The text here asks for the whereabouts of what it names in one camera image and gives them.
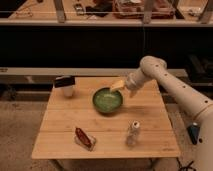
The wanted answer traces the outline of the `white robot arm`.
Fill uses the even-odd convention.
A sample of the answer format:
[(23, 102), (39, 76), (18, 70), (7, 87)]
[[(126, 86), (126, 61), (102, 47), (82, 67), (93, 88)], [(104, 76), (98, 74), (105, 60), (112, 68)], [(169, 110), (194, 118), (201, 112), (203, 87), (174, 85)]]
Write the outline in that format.
[(182, 109), (200, 125), (197, 152), (194, 160), (196, 171), (213, 171), (213, 100), (201, 94), (167, 71), (163, 59), (145, 56), (137, 70), (110, 86), (111, 91), (126, 87), (131, 95), (155, 79)]

